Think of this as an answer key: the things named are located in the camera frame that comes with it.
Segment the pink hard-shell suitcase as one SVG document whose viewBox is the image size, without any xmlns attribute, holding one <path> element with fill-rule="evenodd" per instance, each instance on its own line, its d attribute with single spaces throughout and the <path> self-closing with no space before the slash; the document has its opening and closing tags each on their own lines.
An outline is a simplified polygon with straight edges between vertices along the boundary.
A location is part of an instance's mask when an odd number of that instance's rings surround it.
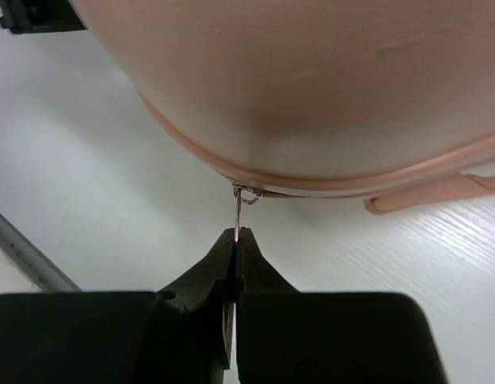
<svg viewBox="0 0 495 384">
<path fill-rule="evenodd" d="M 495 1 L 75 1 L 189 152 L 377 214 L 495 194 Z"/>
</svg>

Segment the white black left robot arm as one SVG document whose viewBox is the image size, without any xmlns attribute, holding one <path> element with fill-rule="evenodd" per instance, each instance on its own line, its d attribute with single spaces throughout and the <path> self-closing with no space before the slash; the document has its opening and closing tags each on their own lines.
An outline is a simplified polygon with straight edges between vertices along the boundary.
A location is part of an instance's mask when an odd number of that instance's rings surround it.
<svg viewBox="0 0 495 384">
<path fill-rule="evenodd" d="M 86 30 L 67 0 L 0 0 L 0 27 L 16 35 Z"/>
</svg>

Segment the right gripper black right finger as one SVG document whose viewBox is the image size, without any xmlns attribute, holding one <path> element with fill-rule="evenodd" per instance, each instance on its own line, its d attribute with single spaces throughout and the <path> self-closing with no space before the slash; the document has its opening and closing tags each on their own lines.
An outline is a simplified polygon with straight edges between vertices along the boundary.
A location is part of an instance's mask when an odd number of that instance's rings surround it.
<svg viewBox="0 0 495 384">
<path fill-rule="evenodd" d="M 241 382 L 446 382 L 427 318 L 410 296 L 302 293 L 263 257 L 250 229 L 235 250 Z"/>
</svg>

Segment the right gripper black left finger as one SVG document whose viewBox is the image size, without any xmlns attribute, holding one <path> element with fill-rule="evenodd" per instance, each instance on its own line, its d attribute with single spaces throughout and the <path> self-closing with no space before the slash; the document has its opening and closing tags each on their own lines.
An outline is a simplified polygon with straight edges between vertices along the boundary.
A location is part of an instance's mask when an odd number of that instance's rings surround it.
<svg viewBox="0 0 495 384">
<path fill-rule="evenodd" d="M 0 383 L 220 383 L 234 232 L 157 292 L 0 295 Z"/>
</svg>

